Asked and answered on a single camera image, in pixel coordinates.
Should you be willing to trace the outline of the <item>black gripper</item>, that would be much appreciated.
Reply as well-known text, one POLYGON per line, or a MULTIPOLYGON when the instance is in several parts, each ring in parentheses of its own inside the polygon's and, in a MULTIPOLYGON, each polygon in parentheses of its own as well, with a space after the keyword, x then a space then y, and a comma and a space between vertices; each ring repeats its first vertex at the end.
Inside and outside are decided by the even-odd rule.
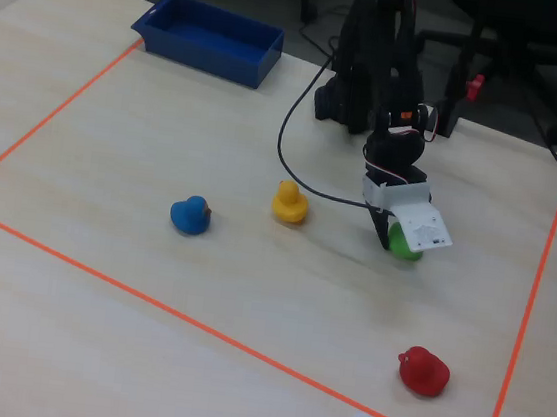
MULTIPOLYGON (((385 133, 375 131, 367 138, 363 156, 366 174, 377 185, 388 186, 424 183, 427 175, 415 166, 424 152, 425 141, 416 131, 385 133)), ((376 234, 382 247, 390 250, 389 211, 368 207, 376 234)))

